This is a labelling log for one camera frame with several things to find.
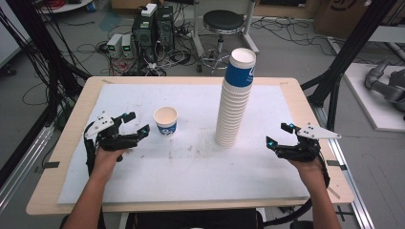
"round stool seat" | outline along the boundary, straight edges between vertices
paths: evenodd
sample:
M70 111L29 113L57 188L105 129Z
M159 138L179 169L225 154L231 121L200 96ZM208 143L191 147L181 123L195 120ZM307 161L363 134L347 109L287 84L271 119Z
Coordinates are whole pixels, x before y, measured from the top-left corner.
M228 10L213 10L203 16L203 25L215 33L233 34L242 30L244 16Z

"human hand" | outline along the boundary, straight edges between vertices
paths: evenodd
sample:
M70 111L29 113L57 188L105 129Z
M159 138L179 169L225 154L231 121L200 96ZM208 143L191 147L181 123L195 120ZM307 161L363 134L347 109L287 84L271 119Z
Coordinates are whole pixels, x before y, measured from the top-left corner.
M322 174L321 163L315 159L310 162L289 160L289 163L297 168L300 178L307 187L309 193L325 189L325 180Z
M107 183L113 174L117 158L122 155L126 149L117 151L105 151L101 147L97 148L95 167L93 168L91 179Z

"robotic hand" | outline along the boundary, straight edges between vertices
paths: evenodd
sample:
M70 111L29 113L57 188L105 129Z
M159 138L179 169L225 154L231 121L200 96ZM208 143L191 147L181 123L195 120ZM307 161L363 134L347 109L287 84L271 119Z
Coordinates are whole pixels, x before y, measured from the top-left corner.
M328 175L325 160L321 155L321 147L318 139L341 138L341 135L310 125L310 123L302 129L294 124L287 125L286 123L282 123L281 129L289 132L290 134L295 133L297 135L298 144L295 146L279 145L277 141L267 136L266 145L268 149L274 151L277 157L288 160L309 162L318 158L322 165L325 184L328 187L330 177Z
M150 128L149 125L137 130L136 134L131 135L120 135L119 126L127 123L136 118L135 113L131 112L129 114L123 114L116 118L111 118L105 112L97 118L96 121L90 123L84 132L84 144L86 146L86 151L88 158L93 157L96 153L95 144L91 139L87 139L91 135L97 134L96 142L101 148L106 151L116 151L121 149L127 149L132 147L137 147L138 142L140 142L145 137L149 136ZM117 161L122 161L122 156L120 156Z
M385 99L393 103L398 110L405 112L405 69L393 72L388 85L378 81L389 64L390 61L383 60L371 69L367 73L364 86L384 95Z

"stack of paper cups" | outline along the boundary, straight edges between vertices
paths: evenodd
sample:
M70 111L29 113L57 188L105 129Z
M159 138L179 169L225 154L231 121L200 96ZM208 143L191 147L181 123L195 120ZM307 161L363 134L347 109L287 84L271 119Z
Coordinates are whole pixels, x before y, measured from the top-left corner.
M235 144L249 100L255 64L256 54L251 50L240 48L230 55L215 133L215 141L221 146Z

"gray floor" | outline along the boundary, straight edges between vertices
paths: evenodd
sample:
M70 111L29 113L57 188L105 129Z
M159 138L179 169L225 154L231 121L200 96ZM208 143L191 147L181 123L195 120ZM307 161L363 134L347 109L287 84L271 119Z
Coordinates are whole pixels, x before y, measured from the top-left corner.
M83 26L68 26L61 24L60 28L70 48L75 51L77 58L83 61L83 66L92 75L106 75L103 71L108 68L105 58L97 53L82 53L88 51L91 46L100 41L106 41L108 36L115 32L128 32L132 25L132 15L116 14L110 11L108 4L95 13L89 13L83 9L74 10L57 15L64 22L81 24L86 22L95 23ZM307 33L309 37L316 34L312 32L311 23L306 22L309 27L295 27L299 33ZM274 26L267 25L268 29L276 30ZM288 38L286 29L274 33ZM304 83L315 76L323 73L333 61L332 55L324 54L319 46L300 46L290 41L282 40L271 31L265 29L251 29L251 36L260 50L257 56L255 76L259 77L294 77L300 83ZM303 39L303 35L292 35L294 39ZM315 39L326 53L332 53L331 48L325 40ZM216 38L202 36L202 43L206 49L216 43ZM233 50L243 47L245 44L238 36L225 38L224 48ZM370 63L377 62L388 56L393 63L403 64L398 57L393 55L387 48L381 48L383 44L368 44L356 61L364 59ZM29 60L23 55L17 55L12 61L17 69L17 75L0 77L0 165L3 166L7 158L15 150L24 135L30 129L34 121L44 109L44 105L26 105L22 97L31 87L40 83L35 77ZM177 66L167 70L167 75L209 75L209 70L203 68L202 73L196 72L196 66ZM216 76L223 76L224 71L215 72ZM27 103L43 103L45 90L38 86L27 93L24 100ZM402 175L403 161L405 160L403 141L404 134L375 131L370 121L365 116L359 103L353 96L348 84L342 80L339 95L339 104L336 116L335 131L343 136L339 140L357 187L366 203L372 217L375 228L404 228L405 227L405 183ZM56 142L59 132L53 135L51 143ZM42 158L51 149L52 144L43 151L36 161L32 172L24 179L24 182L11 199L6 210L0 215L2 228L57 228L62 216L33 217L27 215L25 208L32 195L33 189L40 174L33 169L40 165ZM340 206L342 211L350 211L346 205ZM267 219L280 217L282 214L276 208L266 209ZM117 228L119 221L118 214L107 214L109 228ZM306 214L303 219L310 219ZM356 228L354 218L345 216L342 220L343 228ZM280 225L273 228L288 228L287 225Z

